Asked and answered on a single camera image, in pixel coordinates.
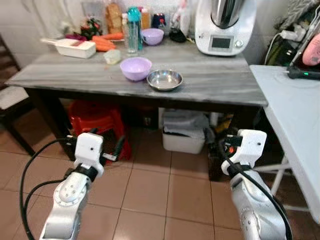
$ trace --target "lavender bowl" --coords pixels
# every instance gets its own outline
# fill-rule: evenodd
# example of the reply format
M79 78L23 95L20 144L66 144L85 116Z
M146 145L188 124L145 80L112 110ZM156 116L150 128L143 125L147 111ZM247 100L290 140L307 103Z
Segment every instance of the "lavender bowl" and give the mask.
M148 45L157 45L161 43L165 32L158 28L147 28L141 31L143 41Z
M131 81L145 79L151 69L152 62L145 57L130 57L120 64L123 75Z

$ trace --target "wall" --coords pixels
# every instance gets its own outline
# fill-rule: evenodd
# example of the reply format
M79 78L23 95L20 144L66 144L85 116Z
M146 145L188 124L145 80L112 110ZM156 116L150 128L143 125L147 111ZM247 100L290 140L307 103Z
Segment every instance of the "wall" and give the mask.
M79 3L83 1L89 0L65 0L70 15L76 22L82 17ZM175 10L179 2L180 0L122 0L121 6L123 9L132 5L150 6L155 12L168 14ZM191 2L195 13L198 1ZM262 62L267 46L276 32L273 25L279 17L286 14L288 2L289 0L257 0L256 23L249 45L244 51L249 64ZM23 3L30 4L30 0L0 0L0 33L22 67L49 51L47 46L39 42L39 31Z

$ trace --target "metal bowl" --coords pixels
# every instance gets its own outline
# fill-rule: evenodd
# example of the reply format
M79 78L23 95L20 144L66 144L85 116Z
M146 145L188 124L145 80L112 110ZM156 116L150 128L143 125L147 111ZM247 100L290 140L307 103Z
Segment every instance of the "metal bowl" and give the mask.
M162 92L172 91L183 82L182 76L172 70L153 71L146 77L146 80L153 89Z

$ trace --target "red stool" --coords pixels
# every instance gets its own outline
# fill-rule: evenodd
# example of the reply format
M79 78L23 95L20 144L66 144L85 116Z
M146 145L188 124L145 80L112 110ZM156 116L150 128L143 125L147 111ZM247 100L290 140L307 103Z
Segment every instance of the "red stool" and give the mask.
M97 128L97 134L101 135L108 130L113 130L117 140L126 135L125 126L121 119L119 107L115 105L103 104L95 101L75 100L69 107L69 117L71 124L78 136L81 133L89 132ZM120 159L131 156L131 148L128 138L125 138L123 151Z

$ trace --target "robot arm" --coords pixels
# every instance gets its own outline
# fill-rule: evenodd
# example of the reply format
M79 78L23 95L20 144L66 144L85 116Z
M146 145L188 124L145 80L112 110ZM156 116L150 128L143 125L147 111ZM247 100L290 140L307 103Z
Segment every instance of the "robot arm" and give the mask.
M237 136L228 138L230 142L238 143L236 153L230 160L272 195L259 173L251 170L263 152L266 133L257 130L239 130ZM231 177L232 201L239 214L244 238L285 240L285 222L269 198L249 179L234 171L227 161L223 162L221 168Z
M104 173L108 158L117 156L102 153L103 137L82 133L75 147L76 169L61 182L53 193L53 207L42 229L40 240L75 240L81 223L81 213L87 204L88 193L96 177Z

